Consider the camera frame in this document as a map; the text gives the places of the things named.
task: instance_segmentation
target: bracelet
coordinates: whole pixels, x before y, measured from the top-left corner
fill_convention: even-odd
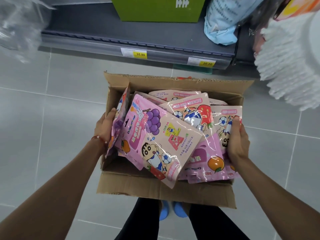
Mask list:
[[[98,138],[100,141],[102,141],[104,146],[108,145],[108,142],[106,140],[104,140],[101,136],[93,136],[91,138],[91,140],[94,139],[94,138]]]

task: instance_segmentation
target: green box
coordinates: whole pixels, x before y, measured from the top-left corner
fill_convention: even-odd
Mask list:
[[[112,0],[121,21],[197,23],[205,0]]]

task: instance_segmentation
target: leg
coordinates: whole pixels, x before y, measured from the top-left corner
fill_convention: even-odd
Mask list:
[[[159,232],[159,200],[138,198],[130,216],[115,240],[157,240]]]
[[[198,240],[208,238],[249,240],[237,225],[217,206],[192,204],[189,218]]]

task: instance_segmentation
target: strawberry illustration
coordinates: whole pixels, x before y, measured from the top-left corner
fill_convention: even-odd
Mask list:
[[[166,178],[166,176],[162,172],[160,172],[159,170],[155,169],[150,165],[148,165],[147,169],[150,171],[150,173],[152,173],[154,176],[156,176],[160,180],[163,180]]]

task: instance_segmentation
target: price tag holder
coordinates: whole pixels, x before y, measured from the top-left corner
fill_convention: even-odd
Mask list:
[[[208,60],[208,59],[189,57],[187,64],[191,65],[191,66],[213,68],[214,64],[216,64],[216,61],[215,60]]]
[[[121,52],[125,57],[148,59],[146,50],[121,48]]]

